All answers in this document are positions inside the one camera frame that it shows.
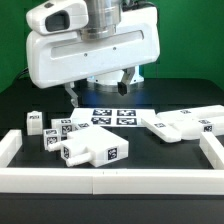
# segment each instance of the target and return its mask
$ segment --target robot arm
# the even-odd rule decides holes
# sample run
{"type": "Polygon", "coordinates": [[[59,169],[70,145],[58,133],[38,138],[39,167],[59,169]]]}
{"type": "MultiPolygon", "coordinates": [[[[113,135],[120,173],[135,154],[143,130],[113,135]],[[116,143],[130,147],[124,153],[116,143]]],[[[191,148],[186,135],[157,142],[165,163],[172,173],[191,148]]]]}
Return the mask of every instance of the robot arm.
{"type": "Polygon", "coordinates": [[[122,12],[119,0],[50,0],[29,11],[27,22],[28,67],[40,88],[65,84],[71,95],[74,81],[160,54],[156,7],[122,12]]]}

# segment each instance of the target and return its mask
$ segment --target white block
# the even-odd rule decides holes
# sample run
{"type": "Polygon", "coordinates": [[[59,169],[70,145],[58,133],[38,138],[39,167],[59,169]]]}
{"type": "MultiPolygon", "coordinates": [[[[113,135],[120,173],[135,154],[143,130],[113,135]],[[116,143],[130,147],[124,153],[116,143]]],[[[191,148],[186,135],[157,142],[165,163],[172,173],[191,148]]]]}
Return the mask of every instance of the white block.
{"type": "Polygon", "coordinates": [[[43,131],[44,148],[47,150],[49,144],[61,141],[61,133],[58,129],[45,129],[43,131]]]}
{"type": "Polygon", "coordinates": [[[157,114],[158,118],[170,125],[177,121],[204,119],[218,116],[224,116],[224,107],[221,105],[173,110],[157,114]]]}
{"type": "Polygon", "coordinates": [[[224,170],[224,147],[212,132],[201,133],[199,146],[214,169],[224,170]]]}
{"type": "Polygon", "coordinates": [[[93,194],[223,195],[224,171],[127,169],[93,177],[93,194]]]}
{"type": "Polygon", "coordinates": [[[7,167],[21,146],[21,130],[10,130],[0,142],[0,167],[7,167]]]}
{"type": "Polygon", "coordinates": [[[92,157],[89,157],[89,162],[95,167],[128,156],[128,141],[99,126],[70,132],[68,140],[61,141],[61,145],[63,159],[91,153],[92,157]]]}
{"type": "Polygon", "coordinates": [[[68,132],[75,131],[76,127],[70,118],[52,119],[52,129],[58,129],[62,137],[67,137],[68,132]]]}
{"type": "Polygon", "coordinates": [[[0,192],[92,194],[96,169],[2,168],[0,192]]]}
{"type": "Polygon", "coordinates": [[[212,132],[215,136],[224,134],[224,116],[180,121],[172,125],[181,132],[182,139],[199,139],[201,132],[212,132]]]}
{"type": "Polygon", "coordinates": [[[42,135],[43,132],[42,112],[33,111],[27,113],[26,124],[28,135],[42,135]]]}
{"type": "Polygon", "coordinates": [[[143,117],[142,124],[165,142],[181,141],[181,133],[157,117],[143,117]]]}

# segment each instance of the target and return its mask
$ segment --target white frame border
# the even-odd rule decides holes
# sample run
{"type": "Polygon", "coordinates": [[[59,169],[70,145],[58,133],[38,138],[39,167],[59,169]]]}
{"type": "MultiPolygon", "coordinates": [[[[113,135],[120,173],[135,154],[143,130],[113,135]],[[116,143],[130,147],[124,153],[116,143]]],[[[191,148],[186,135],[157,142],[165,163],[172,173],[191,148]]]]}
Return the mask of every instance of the white frame border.
{"type": "MultiPolygon", "coordinates": [[[[16,153],[22,144],[21,135],[14,138],[19,142],[14,147],[13,153],[16,153]]],[[[12,151],[8,153],[10,162],[12,151]]],[[[0,192],[224,195],[224,170],[3,167],[0,168],[0,192]]]]}

